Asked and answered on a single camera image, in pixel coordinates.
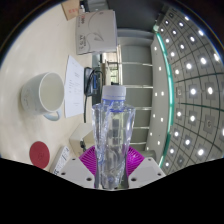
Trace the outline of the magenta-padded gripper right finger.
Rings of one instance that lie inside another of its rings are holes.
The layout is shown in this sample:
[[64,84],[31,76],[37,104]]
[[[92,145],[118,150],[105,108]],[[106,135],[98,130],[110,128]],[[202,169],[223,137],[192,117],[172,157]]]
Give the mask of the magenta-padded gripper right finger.
[[164,172],[152,157],[144,157],[130,147],[126,157],[128,188],[140,188],[165,177]]

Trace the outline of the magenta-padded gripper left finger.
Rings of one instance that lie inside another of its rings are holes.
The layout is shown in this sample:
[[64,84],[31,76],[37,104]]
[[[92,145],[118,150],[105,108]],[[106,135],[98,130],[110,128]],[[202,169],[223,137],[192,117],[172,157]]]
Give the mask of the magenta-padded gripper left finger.
[[80,157],[71,158],[61,169],[58,176],[84,188],[95,188],[97,159],[93,147]]

